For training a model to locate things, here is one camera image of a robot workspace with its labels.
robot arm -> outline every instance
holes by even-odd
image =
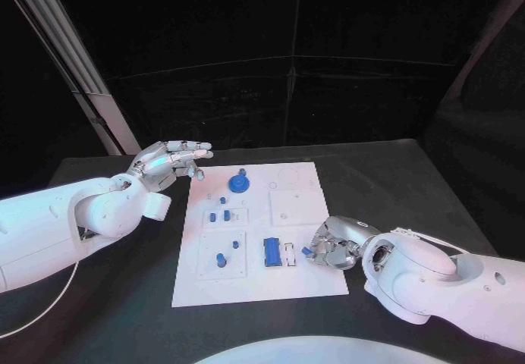
[[[162,221],[170,198],[157,192],[179,176],[204,179],[194,160],[211,158],[209,149],[209,143],[157,142],[113,178],[0,201],[0,293],[36,282],[114,243],[143,216]]]
[[[463,253],[447,256],[421,238],[455,247],[421,233],[398,228],[381,234],[365,223],[332,216],[303,253],[339,269],[362,258],[365,289],[406,321],[421,325],[440,316],[475,337],[525,351],[525,263],[456,247]]]

white paper sheet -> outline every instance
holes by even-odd
[[[250,188],[232,193],[228,180],[240,168],[247,170]],[[348,294],[342,271],[307,262],[302,254],[329,216],[315,163],[208,167],[204,171],[207,179],[192,180],[189,190],[172,306]],[[266,267],[263,242],[269,237],[280,242],[279,267]],[[296,266],[287,265],[284,245],[290,243]],[[227,259],[224,268],[217,266],[218,253]]]

blue object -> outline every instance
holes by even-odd
[[[266,239],[266,266],[279,267],[282,263],[282,253],[279,251],[279,238]]]
[[[238,170],[238,175],[230,178],[228,188],[234,193],[243,193],[250,187],[250,180],[247,179],[247,171],[244,168]]]
[[[222,253],[219,253],[217,255],[217,266],[219,268],[224,268],[227,266],[227,259],[225,259],[224,255],[222,255]]]
[[[313,253],[313,251],[307,247],[305,247],[302,253],[307,256],[309,254]]]

white cable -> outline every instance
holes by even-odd
[[[3,339],[7,336],[12,336],[13,334],[16,334],[19,331],[22,331],[25,328],[28,328],[42,317],[44,315],[48,313],[48,311],[52,309],[52,307],[55,306],[58,300],[62,298],[64,293],[67,292],[67,289],[69,287],[69,283],[74,280],[74,276],[75,276],[75,272],[77,272],[77,267],[80,266],[80,263],[75,263],[75,267],[74,267],[74,271],[71,272],[71,277],[68,280],[68,283],[65,284],[64,290],[61,292],[61,294],[58,295],[58,298],[55,299],[55,301],[52,301],[51,306],[46,308],[46,310],[41,313],[41,315],[36,317],[36,319],[26,325],[23,325],[20,328],[18,328],[15,331],[7,332],[5,335],[0,335],[0,339]]]
[[[463,254],[470,254],[465,249],[459,248],[456,245],[452,245],[446,241],[437,239],[436,237],[432,237],[430,235],[421,234],[417,231],[411,231],[411,229],[406,230],[403,227],[398,227],[395,230],[391,231],[393,233],[406,234],[408,236],[421,237],[423,239],[430,240],[433,243],[447,246],[457,251],[460,251]]]

black table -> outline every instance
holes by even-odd
[[[52,185],[110,177],[133,157],[69,158]],[[495,250],[413,140],[331,146],[218,151],[208,165],[313,161],[328,210],[382,231],[401,226],[457,243],[473,253]],[[377,340],[450,362],[525,362],[525,354],[483,342],[433,317],[401,321],[365,293],[365,274],[345,271],[351,294],[297,300],[172,308],[189,179],[166,194],[163,222],[143,219],[136,231],[80,263],[65,296],[42,320],[0,340],[6,362],[195,362],[270,338],[335,335]],[[52,302],[71,268],[0,296],[3,332]]]

